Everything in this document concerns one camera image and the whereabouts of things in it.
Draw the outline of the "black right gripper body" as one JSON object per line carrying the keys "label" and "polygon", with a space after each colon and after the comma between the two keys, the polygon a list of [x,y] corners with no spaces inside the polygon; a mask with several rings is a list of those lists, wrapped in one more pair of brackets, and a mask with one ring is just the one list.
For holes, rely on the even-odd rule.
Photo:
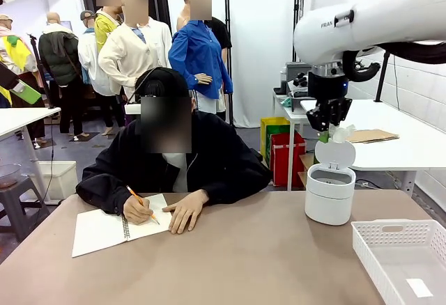
{"label": "black right gripper body", "polygon": [[308,96],[318,101],[343,98],[348,92],[348,79],[341,63],[314,65],[308,72]]}

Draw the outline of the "person's right hand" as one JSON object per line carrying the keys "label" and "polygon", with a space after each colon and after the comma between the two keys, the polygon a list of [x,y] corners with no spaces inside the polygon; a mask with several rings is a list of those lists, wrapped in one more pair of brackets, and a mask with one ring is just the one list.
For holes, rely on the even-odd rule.
{"label": "person's right hand", "polygon": [[139,200],[135,196],[129,197],[123,205],[123,215],[130,223],[136,225],[150,220],[153,215],[150,201],[145,198]]}

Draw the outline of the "person's left hand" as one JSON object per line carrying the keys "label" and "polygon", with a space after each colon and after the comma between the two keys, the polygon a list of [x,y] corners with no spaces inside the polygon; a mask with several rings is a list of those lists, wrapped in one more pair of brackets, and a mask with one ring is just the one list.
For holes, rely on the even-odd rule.
{"label": "person's left hand", "polygon": [[191,231],[197,222],[203,206],[208,202],[209,197],[205,190],[200,189],[189,193],[177,203],[163,208],[164,212],[172,212],[169,231],[172,234],[181,234],[188,226]]}

